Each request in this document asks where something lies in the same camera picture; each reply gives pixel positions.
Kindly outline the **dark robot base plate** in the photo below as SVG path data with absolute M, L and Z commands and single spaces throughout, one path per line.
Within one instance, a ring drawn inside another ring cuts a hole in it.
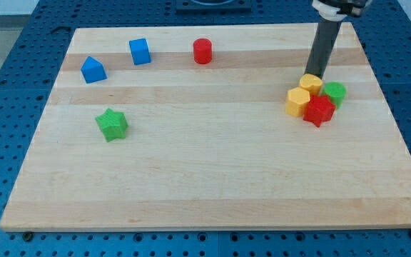
M 202 11 L 250 11 L 251 0 L 175 0 L 177 13 Z

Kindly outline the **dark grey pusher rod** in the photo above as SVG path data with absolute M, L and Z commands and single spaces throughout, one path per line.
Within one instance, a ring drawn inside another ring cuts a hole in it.
M 341 24 L 341 21 L 320 19 L 305 67 L 306 74 L 315 75 L 320 79 L 323 77 Z

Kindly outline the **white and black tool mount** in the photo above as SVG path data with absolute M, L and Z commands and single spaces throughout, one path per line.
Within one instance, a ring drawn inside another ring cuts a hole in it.
M 328 21 L 361 17 L 371 4 L 372 0 L 312 0 L 312 7 Z

